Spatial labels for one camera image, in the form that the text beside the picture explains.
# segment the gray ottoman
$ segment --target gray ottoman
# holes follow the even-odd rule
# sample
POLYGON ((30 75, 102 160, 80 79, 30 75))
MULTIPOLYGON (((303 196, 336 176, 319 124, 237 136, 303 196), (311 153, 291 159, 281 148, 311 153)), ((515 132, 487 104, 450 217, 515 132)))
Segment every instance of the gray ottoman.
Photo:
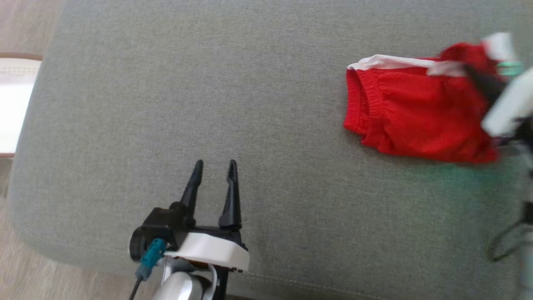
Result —
POLYGON ((430 56, 495 31, 531 62, 521 0, 67 1, 15 155, 20 236, 61 262, 122 273, 155 206, 205 161, 214 225, 239 164, 257 299, 504 299, 515 260, 485 245, 518 217, 525 167, 391 157, 343 129, 344 72, 376 53, 430 56))

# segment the brown trim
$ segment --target brown trim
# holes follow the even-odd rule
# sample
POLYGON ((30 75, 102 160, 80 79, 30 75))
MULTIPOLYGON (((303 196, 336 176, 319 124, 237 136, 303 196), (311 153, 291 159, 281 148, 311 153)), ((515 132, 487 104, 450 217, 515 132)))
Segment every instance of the brown trim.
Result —
POLYGON ((21 59, 31 59, 31 60, 43 60, 42 55, 35 55, 29 53, 12 53, 12 52, 0 52, 0 58, 21 58, 21 59))

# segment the folded red garment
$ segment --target folded red garment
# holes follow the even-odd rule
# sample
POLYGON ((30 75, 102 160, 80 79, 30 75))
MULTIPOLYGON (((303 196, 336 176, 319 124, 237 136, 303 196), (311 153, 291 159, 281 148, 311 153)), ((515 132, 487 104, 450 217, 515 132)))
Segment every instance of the folded red garment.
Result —
POLYGON ((348 66, 344 127, 380 152, 447 162, 487 163, 498 155, 481 128, 487 103, 462 70, 464 63, 496 73, 500 58, 460 43, 435 58, 375 55, 348 66))

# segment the red fabric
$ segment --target red fabric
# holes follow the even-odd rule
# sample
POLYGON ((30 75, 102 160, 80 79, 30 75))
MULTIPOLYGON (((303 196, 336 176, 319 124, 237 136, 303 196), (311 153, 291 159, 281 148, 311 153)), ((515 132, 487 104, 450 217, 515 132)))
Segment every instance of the red fabric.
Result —
MULTIPOLYGON (((456 44, 431 60, 454 60, 495 74, 481 45, 456 44)), ((347 70, 348 111, 344 127, 380 152, 447 162, 497 159, 481 128, 487 110, 467 77, 427 76, 427 69, 347 70)))

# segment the black cable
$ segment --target black cable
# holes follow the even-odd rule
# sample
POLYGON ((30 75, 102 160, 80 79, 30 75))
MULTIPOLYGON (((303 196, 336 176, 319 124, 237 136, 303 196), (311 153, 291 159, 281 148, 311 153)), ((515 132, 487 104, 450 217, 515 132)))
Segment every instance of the black cable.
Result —
POLYGON ((139 285, 141 284, 141 281, 142 281, 142 278, 141 277, 137 277, 137 281, 135 282, 135 285, 133 286, 132 293, 130 295, 130 300, 133 300, 133 298, 135 298, 135 294, 137 294, 137 290, 139 288, 139 285))
POLYGON ((489 248, 487 249, 487 257, 491 262, 499 262, 500 260, 518 251, 520 246, 517 244, 516 246, 507 249, 505 252, 503 252, 503 254, 496 255, 496 250, 498 246, 502 243, 503 238, 506 237, 509 233, 511 233, 515 228, 518 228, 521 224, 522 220, 517 221, 516 223, 504 229, 502 232, 498 233, 498 235, 495 236, 494 239, 490 242, 489 248))

